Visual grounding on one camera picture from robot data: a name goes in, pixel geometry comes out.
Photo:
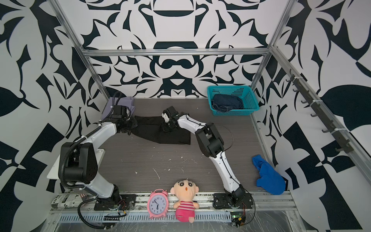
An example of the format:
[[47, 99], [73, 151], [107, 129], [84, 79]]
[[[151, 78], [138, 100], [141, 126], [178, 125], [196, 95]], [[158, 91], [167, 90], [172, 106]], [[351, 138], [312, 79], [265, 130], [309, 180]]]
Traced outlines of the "lavender skirt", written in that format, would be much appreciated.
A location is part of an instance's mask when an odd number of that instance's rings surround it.
[[[101, 115], [101, 120], [104, 120], [109, 115], [109, 113], [111, 112], [111, 109], [112, 109], [112, 106], [113, 106], [112, 99], [113, 99], [113, 97], [111, 97], [109, 99], [108, 103], [106, 104], [106, 106], [103, 110], [103, 113]], [[118, 101], [117, 105], [128, 107], [129, 110], [127, 110], [127, 113], [128, 113], [129, 116], [132, 116], [132, 114], [134, 113], [135, 106], [134, 106], [134, 98], [133, 97], [123, 97]]]

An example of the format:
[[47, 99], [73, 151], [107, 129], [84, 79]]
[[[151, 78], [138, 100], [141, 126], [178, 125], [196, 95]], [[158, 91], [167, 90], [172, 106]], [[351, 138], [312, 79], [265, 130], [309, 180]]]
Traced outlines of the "black garment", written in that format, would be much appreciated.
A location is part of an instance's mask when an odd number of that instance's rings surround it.
[[165, 122], [162, 117], [140, 117], [135, 116], [137, 127], [131, 130], [131, 133], [158, 143], [171, 145], [191, 145], [190, 131], [182, 128], [174, 128], [165, 131], [162, 123]]

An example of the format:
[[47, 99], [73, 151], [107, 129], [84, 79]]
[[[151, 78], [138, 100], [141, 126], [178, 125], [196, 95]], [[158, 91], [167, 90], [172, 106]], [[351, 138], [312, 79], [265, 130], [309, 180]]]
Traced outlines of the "denim garment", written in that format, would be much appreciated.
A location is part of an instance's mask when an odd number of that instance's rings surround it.
[[211, 107], [214, 110], [222, 113], [226, 113], [231, 110], [244, 109], [241, 98], [227, 94], [216, 94], [211, 100]]

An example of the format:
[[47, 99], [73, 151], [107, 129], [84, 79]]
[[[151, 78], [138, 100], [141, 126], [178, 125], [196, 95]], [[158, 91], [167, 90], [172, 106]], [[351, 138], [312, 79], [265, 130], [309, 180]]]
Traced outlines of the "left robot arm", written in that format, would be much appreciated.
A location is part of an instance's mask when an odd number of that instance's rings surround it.
[[117, 133], [130, 133], [137, 126], [126, 106], [113, 105], [97, 128], [61, 146], [58, 177], [65, 189], [86, 189], [103, 202], [121, 201], [118, 187], [99, 174], [96, 154], [99, 147]]

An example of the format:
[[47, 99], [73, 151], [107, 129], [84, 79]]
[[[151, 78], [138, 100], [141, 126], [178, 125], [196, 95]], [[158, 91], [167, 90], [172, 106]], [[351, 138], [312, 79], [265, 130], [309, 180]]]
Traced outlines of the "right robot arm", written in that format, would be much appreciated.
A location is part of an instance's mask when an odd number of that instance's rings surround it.
[[177, 112], [172, 106], [165, 109], [161, 116], [164, 119], [165, 130], [181, 128], [196, 136], [202, 154], [212, 161], [222, 179], [228, 203], [231, 206], [241, 203], [245, 197], [245, 189], [228, 163], [227, 149], [224, 148], [224, 141], [215, 124], [197, 121], [189, 114]]

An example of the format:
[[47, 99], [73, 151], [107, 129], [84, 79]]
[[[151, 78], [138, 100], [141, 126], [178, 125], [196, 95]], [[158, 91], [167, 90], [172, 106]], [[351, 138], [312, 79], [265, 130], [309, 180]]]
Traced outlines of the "plush doll pink shirt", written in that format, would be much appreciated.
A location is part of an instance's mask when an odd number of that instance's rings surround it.
[[199, 209], [198, 203], [194, 202], [199, 187], [191, 180], [184, 179], [176, 182], [171, 188], [171, 194], [178, 199], [174, 203], [175, 217], [179, 222], [193, 223], [195, 221], [195, 210]]

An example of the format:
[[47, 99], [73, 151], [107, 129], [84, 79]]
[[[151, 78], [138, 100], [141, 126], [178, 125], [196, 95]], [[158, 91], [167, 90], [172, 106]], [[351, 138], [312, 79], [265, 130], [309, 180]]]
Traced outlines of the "teal plastic basket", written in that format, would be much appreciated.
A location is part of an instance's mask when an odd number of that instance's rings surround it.
[[[238, 96], [243, 101], [244, 109], [218, 112], [211, 107], [211, 100], [216, 94]], [[256, 96], [249, 86], [209, 86], [207, 88], [208, 102], [215, 116], [248, 116], [260, 109]]]

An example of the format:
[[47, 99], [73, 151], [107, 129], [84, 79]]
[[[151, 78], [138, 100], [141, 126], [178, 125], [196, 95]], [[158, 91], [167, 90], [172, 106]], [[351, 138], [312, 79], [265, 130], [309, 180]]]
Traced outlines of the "pink alarm clock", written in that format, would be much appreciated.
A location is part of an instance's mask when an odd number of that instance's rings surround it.
[[156, 189], [149, 195], [147, 210], [150, 219], [164, 218], [169, 210], [168, 192], [163, 189]]

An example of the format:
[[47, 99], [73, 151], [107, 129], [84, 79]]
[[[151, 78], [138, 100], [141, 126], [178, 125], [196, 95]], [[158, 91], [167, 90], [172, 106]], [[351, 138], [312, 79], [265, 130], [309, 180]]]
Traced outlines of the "folded newspaper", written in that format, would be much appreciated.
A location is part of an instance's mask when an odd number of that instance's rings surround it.
[[53, 209], [77, 208], [83, 201], [88, 199], [87, 194], [62, 194], [58, 195], [52, 202]]

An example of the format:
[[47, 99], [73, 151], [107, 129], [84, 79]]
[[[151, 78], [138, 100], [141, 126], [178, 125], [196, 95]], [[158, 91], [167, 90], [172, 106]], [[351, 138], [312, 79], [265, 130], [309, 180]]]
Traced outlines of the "blue cloth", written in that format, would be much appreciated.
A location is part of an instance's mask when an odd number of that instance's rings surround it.
[[254, 156], [252, 162], [260, 175], [260, 178], [256, 181], [258, 187], [273, 195], [284, 193], [286, 183], [283, 177], [261, 155]]

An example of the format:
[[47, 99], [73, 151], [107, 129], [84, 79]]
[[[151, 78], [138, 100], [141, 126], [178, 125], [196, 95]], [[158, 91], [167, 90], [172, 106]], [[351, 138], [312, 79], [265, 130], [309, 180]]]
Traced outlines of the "small circuit board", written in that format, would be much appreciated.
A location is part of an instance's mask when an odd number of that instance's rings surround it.
[[235, 227], [240, 227], [245, 224], [246, 215], [243, 212], [231, 212], [231, 224]]

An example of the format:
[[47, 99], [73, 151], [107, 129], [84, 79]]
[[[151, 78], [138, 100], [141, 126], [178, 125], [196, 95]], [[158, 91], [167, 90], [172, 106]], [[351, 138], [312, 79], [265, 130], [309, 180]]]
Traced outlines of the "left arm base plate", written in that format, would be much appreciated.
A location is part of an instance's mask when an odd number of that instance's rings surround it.
[[135, 207], [136, 194], [121, 194], [117, 200], [111, 198], [103, 199], [98, 198], [95, 202], [95, 211], [115, 210], [118, 209], [125, 211]]

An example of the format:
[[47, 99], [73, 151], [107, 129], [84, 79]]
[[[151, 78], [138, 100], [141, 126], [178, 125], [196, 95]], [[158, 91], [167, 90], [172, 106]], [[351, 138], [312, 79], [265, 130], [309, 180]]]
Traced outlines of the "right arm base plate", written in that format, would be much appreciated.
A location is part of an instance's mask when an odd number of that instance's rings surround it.
[[246, 193], [242, 200], [233, 204], [227, 197], [226, 193], [214, 193], [213, 194], [213, 207], [215, 209], [253, 209], [254, 202], [252, 195]]

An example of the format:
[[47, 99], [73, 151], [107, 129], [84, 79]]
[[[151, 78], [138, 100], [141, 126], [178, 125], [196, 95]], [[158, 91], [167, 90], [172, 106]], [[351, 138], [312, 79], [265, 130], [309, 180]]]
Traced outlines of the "grey wall hook rail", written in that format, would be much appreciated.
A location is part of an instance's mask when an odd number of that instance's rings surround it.
[[354, 151], [354, 148], [350, 144], [350, 140], [345, 136], [345, 128], [337, 126], [334, 117], [331, 116], [328, 107], [325, 103], [313, 92], [311, 87], [306, 84], [306, 81], [302, 76], [295, 76], [292, 70], [289, 71], [290, 78], [287, 82], [292, 82], [296, 87], [294, 92], [299, 92], [303, 97], [304, 101], [301, 103], [307, 104], [312, 108], [314, 114], [311, 114], [312, 118], [318, 117], [324, 124], [326, 129], [322, 129], [323, 133], [330, 133], [335, 141], [338, 143], [340, 148], [336, 148], [337, 152], [345, 152], [349, 154]]

